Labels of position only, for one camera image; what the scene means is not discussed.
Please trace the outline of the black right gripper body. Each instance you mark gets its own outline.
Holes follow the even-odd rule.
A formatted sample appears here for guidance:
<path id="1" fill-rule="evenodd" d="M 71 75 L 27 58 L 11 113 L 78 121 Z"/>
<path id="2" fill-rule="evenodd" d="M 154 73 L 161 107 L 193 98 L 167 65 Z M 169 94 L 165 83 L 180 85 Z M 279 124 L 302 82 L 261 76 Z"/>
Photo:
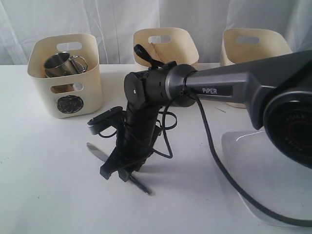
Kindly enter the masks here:
<path id="1" fill-rule="evenodd" d="M 118 126 L 117 145 L 107 160 L 107 170 L 130 167 L 138 171 L 152 154 L 152 139 L 159 105 L 137 109 L 127 104 L 125 119 Z"/>

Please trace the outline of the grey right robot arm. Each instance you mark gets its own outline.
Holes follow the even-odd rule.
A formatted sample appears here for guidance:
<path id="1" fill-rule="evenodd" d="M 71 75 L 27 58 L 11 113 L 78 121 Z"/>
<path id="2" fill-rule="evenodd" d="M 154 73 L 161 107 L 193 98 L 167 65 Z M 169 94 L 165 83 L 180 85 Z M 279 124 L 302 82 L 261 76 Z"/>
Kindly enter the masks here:
<path id="1" fill-rule="evenodd" d="M 197 99 L 245 105 L 255 129 L 295 162 L 312 165 L 312 53 L 301 51 L 198 71 L 174 63 L 131 72 L 124 79 L 127 108 L 106 113 L 117 144 L 100 168 L 127 180 L 151 155 L 160 109 L 189 107 Z"/>

